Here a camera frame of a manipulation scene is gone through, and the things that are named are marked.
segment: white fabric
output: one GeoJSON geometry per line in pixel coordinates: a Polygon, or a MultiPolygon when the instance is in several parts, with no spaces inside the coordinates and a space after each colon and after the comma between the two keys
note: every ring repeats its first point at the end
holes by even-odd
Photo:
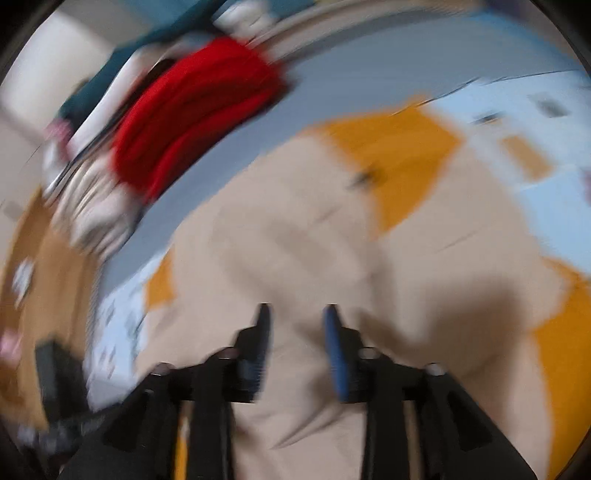
{"type": "Polygon", "coordinates": [[[97,136],[121,106],[136,82],[146,75],[166,51],[160,44],[147,45],[137,50],[121,68],[94,110],[68,142],[68,151],[74,158],[97,136]]]}
{"type": "Polygon", "coordinates": [[[108,151],[80,166],[51,221],[67,232],[71,246],[93,251],[103,260],[133,233],[142,208],[141,198],[117,182],[109,169],[110,159],[108,151]]]}
{"type": "Polygon", "coordinates": [[[229,35],[249,41],[277,23],[264,0],[239,0],[230,5],[214,24],[229,35]]]}

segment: red cloth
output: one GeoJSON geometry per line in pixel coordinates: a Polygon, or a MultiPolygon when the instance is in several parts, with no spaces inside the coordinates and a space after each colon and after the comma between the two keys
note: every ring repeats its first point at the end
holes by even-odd
{"type": "Polygon", "coordinates": [[[277,97],[279,71],[228,37],[178,61],[129,110],[113,168],[154,200],[232,128],[277,97]]]}

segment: brown object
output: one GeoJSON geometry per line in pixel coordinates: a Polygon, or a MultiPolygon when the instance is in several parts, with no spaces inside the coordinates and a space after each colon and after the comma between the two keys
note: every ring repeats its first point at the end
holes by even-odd
{"type": "Polygon", "coordinates": [[[527,140],[516,135],[505,137],[501,144],[531,181],[540,181],[552,173],[552,165],[527,140]]]}
{"type": "Polygon", "coordinates": [[[75,251],[50,228],[53,212],[38,191],[17,227],[2,278],[0,332],[22,334],[22,358],[16,369],[0,364],[0,413],[37,428],[47,427],[35,366],[35,346],[55,339],[80,359],[86,343],[86,319],[98,270],[94,255],[75,251]],[[26,258],[34,262],[31,287],[15,308],[12,277],[26,258]]]}

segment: black object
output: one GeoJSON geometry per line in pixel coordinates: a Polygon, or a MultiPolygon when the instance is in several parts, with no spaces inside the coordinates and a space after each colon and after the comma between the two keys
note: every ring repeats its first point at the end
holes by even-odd
{"type": "Polygon", "coordinates": [[[459,383],[436,364],[405,367],[363,345],[337,308],[324,313],[339,399],[367,403],[362,480],[408,480],[404,400],[413,400],[427,480],[535,480],[529,465],[459,383]]]}
{"type": "Polygon", "coordinates": [[[232,408],[261,388],[271,315],[260,306],[253,327],[204,363],[157,365],[97,431],[86,437],[60,480],[167,480],[174,470],[180,402],[193,400],[188,480],[233,480],[232,408]]]}
{"type": "Polygon", "coordinates": [[[35,348],[35,363],[50,424],[89,412],[82,362],[51,340],[35,348]]]}

